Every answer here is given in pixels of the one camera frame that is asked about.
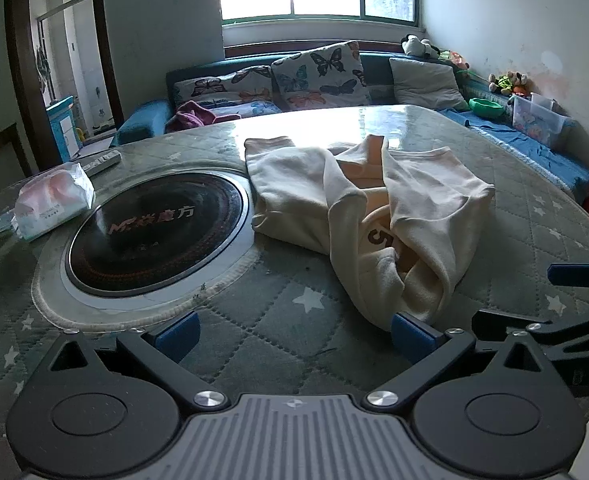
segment door frame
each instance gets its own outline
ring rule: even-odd
[[[18,108],[34,160],[36,160],[40,171],[48,170],[61,164],[62,159],[52,135],[46,105],[40,91],[39,74],[34,62],[34,46],[30,27],[30,0],[3,0],[3,3],[8,60]],[[106,10],[103,0],[92,0],[92,4],[106,92],[114,118],[114,126],[119,128],[124,123],[124,113],[119,100],[110,55]]]

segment plastic tissue pack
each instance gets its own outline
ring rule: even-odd
[[[13,225],[33,240],[92,207],[94,186],[80,164],[64,164],[34,177],[19,191]]]

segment beige sweatshirt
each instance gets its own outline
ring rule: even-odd
[[[329,254],[363,316],[390,329],[397,312],[431,322],[476,250],[494,186],[450,148],[360,144],[297,148],[287,137],[248,139],[257,232]]]

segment sofa backrest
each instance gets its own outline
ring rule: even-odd
[[[166,74],[166,85],[168,87],[168,97],[173,107],[176,107],[174,102],[173,88],[175,83],[184,81],[186,79],[194,79],[206,76],[226,75],[242,68],[256,65],[270,65],[277,59],[285,56],[296,54],[295,52],[279,52],[277,54],[260,54],[258,56],[244,56],[231,57],[222,61],[208,63],[205,65],[193,66],[190,68],[182,68],[180,70],[173,70]],[[361,62],[363,63],[363,72],[365,73],[365,82],[370,89],[373,104],[394,104],[392,70],[389,67],[390,57],[405,57],[406,59],[416,59],[418,61],[427,61],[430,63],[446,64],[452,67],[454,72],[456,67],[448,61],[439,61],[436,59],[423,59],[414,56],[407,56],[405,54],[393,54],[390,52],[364,52],[361,51]],[[279,89],[276,81],[272,81],[273,92],[278,94]]]

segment green bowl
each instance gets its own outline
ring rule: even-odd
[[[470,99],[469,108],[482,119],[498,119],[505,111],[503,105],[487,99]]]

